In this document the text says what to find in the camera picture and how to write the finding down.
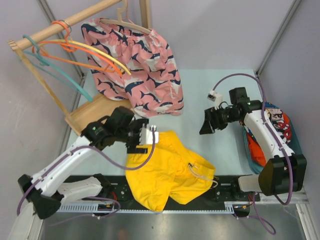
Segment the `yellow shorts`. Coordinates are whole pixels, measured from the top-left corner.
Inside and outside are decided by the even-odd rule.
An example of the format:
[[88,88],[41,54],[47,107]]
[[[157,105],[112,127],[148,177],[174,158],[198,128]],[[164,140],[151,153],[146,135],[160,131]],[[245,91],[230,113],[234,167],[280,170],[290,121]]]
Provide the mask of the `yellow shorts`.
[[133,198],[153,212],[161,212],[169,198],[186,205],[208,191],[216,168],[184,147],[170,130],[159,133],[152,156],[129,154],[125,178]]

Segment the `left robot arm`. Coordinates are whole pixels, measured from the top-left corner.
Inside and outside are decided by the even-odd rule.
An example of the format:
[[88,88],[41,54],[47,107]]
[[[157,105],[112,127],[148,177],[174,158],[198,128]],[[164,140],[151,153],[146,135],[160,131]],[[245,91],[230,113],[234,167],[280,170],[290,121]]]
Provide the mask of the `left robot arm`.
[[[125,143],[128,154],[147,154],[147,159],[138,166],[123,166],[108,157],[103,150],[115,142]],[[54,215],[61,206],[81,199],[105,200],[110,196],[110,183],[102,174],[76,182],[66,183],[73,170],[97,153],[109,163],[126,171],[144,167],[151,159],[159,132],[149,126],[149,119],[135,118],[124,106],[116,107],[111,115],[90,122],[75,142],[51,164],[32,176],[24,174],[18,179],[23,192],[16,213],[19,215],[24,201],[33,205],[33,211],[41,220]]]

